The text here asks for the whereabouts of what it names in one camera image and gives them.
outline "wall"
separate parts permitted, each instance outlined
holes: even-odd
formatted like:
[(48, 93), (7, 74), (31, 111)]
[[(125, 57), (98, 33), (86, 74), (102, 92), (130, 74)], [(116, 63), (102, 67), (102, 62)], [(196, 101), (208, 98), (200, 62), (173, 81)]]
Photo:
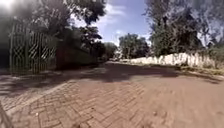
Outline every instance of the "wall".
[(144, 57), (137, 59), (126, 60), (134, 64), (158, 64), (158, 65), (188, 65), (190, 67), (204, 67), (204, 66), (215, 66), (215, 62), (211, 60), (208, 56), (203, 56), (199, 54), (171, 54), (167, 56), (160, 57)]

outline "sunlight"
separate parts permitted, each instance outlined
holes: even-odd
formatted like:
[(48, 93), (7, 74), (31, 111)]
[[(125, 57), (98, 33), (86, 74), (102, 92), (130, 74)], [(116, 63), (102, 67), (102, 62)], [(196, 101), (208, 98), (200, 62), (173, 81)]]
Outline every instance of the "sunlight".
[(0, 0), (0, 8), (4, 7), (8, 10), (12, 9), (12, 4), (15, 0)]

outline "metal gate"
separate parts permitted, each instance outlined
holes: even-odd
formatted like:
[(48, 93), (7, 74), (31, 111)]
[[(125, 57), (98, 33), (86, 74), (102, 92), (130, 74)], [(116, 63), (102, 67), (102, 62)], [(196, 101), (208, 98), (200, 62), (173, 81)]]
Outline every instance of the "metal gate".
[(10, 36), (10, 72), (38, 74), (56, 67), (58, 39), (14, 23)]

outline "cloud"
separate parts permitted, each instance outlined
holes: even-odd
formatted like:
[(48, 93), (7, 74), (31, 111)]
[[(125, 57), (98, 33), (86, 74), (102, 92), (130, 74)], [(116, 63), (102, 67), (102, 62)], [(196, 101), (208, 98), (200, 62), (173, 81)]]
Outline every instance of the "cloud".
[(121, 36), (124, 35), (126, 32), (122, 31), (122, 30), (116, 30), (116, 35)]
[[(99, 30), (103, 32), (108, 25), (115, 24), (119, 22), (119, 19), (121, 17), (126, 16), (125, 9), (126, 8), (124, 6), (112, 5), (107, 3), (105, 7), (106, 15), (100, 17), (99, 21), (93, 23), (92, 26), (98, 27)], [(71, 15), (71, 19), (73, 20), (75, 26), (77, 27), (86, 26), (85, 21), (78, 20), (74, 14)]]
[(139, 37), (144, 37), (144, 38), (146, 39), (146, 42), (147, 42), (149, 45), (152, 45), (151, 41), (149, 40), (149, 38), (150, 38), (150, 34), (139, 35)]
[(106, 15), (103, 17), (100, 17), (100, 20), (93, 24), (93, 26), (97, 26), (99, 30), (101, 31), (104, 31), (104, 29), (108, 25), (119, 22), (119, 19), (121, 17), (126, 16), (124, 6), (112, 5), (107, 3), (105, 10), (106, 10)]

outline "fence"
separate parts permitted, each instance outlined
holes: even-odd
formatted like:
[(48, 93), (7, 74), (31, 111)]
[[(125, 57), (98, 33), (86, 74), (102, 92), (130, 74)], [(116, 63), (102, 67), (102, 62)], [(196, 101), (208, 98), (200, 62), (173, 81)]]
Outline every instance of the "fence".
[(9, 31), (8, 20), (0, 17), (0, 70), (9, 68)]
[(63, 42), (58, 44), (56, 56), (58, 69), (70, 69), (97, 63), (97, 58), (89, 52), (77, 46), (69, 47)]
[(58, 40), (18, 22), (10, 35), (10, 72), (36, 74), (56, 67)]

